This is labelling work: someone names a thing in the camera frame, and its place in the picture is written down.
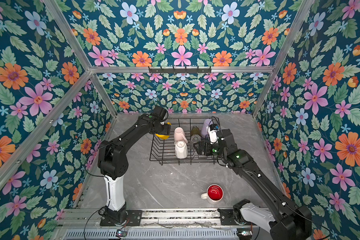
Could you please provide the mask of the yellow mug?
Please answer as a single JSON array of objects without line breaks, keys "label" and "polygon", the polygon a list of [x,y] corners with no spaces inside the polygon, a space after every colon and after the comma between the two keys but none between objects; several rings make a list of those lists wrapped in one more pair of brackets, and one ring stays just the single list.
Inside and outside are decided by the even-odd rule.
[{"label": "yellow mug", "polygon": [[167,140],[171,135],[171,123],[163,123],[161,127],[161,131],[159,133],[155,133],[155,136],[161,140]]}]

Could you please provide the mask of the clear glass cup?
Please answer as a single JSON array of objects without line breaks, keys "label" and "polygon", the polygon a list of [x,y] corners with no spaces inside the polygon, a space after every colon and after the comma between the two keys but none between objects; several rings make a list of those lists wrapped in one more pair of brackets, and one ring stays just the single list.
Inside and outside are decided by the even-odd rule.
[{"label": "clear glass cup", "polygon": [[198,134],[191,136],[191,146],[193,147],[195,144],[198,144],[202,140],[202,137]]}]

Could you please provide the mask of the black wire dish rack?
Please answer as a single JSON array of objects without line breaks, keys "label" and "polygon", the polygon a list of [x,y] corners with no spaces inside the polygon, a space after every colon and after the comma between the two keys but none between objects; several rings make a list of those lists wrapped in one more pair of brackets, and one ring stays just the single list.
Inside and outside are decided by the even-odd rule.
[{"label": "black wire dish rack", "polygon": [[222,163],[217,132],[220,120],[217,117],[169,118],[168,136],[153,136],[149,160],[164,164]]}]

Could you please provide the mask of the lilac plastic cup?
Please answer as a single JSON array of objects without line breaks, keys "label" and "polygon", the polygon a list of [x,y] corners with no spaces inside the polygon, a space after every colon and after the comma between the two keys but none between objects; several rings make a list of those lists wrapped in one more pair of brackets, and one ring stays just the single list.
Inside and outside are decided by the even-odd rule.
[{"label": "lilac plastic cup", "polygon": [[205,139],[206,136],[209,135],[209,126],[210,126],[210,124],[212,124],[212,122],[213,122],[212,119],[205,119],[204,120],[204,123],[203,123],[203,125],[201,127],[201,137],[203,139]]}]

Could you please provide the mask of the amber textured glass cup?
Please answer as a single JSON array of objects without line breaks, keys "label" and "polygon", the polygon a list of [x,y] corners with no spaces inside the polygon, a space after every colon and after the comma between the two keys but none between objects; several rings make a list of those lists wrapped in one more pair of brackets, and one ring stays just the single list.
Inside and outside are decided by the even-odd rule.
[{"label": "amber textured glass cup", "polygon": [[197,126],[193,126],[191,129],[191,137],[195,135],[199,137],[201,136],[201,131]]}]

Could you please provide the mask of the white mug red inside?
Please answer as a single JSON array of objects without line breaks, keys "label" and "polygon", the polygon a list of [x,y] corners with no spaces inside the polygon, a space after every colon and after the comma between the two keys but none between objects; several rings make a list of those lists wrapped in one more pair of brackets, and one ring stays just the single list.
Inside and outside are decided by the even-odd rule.
[{"label": "white mug red inside", "polygon": [[214,205],[220,202],[224,197],[224,190],[221,186],[213,184],[207,188],[207,192],[201,194],[202,200],[207,200],[210,204]]}]

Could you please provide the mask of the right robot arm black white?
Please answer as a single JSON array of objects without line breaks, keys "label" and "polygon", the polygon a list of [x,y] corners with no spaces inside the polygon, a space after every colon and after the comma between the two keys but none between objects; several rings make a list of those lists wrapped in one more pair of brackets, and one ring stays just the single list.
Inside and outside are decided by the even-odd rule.
[{"label": "right robot arm black white", "polygon": [[279,190],[261,171],[254,158],[239,149],[229,129],[211,131],[209,136],[194,143],[198,153],[215,156],[244,179],[266,204],[267,209],[242,200],[234,206],[237,223],[251,222],[270,233],[274,240],[306,240],[312,235],[312,213],[299,207]]}]

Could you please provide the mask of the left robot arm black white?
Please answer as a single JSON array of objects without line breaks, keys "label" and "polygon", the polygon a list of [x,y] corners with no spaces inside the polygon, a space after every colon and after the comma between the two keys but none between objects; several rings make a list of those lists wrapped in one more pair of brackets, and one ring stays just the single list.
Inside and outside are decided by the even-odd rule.
[{"label": "left robot arm black white", "polygon": [[166,124],[168,111],[156,106],[150,114],[142,114],[120,136],[103,141],[98,152],[98,168],[105,179],[107,202],[103,210],[102,226],[123,226],[128,220],[124,197],[124,175],[129,163],[127,153],[146,134],[170,135],[171,126]]}]

